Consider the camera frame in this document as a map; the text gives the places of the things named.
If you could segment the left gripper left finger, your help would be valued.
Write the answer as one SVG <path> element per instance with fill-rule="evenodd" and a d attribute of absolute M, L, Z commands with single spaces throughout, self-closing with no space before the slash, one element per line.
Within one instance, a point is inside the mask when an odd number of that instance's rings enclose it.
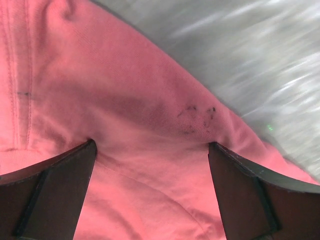
<path fill-rule="evenodd" d="M 2 240 L 72 240 L 97 156 L 94 140 L 0 177 Z"/>

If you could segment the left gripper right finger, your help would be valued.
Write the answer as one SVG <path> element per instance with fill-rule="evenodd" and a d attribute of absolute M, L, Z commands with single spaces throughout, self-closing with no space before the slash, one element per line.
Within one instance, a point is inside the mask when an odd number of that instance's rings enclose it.
<path fill-rule="evenodd" d="M 228 240 L 318 240 L 320 187 L 259 165 L 217 142 L 208 161 Z"/>

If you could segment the salmon pink t shirt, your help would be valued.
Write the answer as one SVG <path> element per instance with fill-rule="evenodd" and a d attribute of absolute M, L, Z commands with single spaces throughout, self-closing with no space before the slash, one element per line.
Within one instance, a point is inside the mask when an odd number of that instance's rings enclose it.
<path fill-rule="evenodd" d="M 0 3 L 0 172 L 93 139 L 77 240 L 223 240 L 208 144 L 313 179 L 138 31 L 88 0 Z"/>

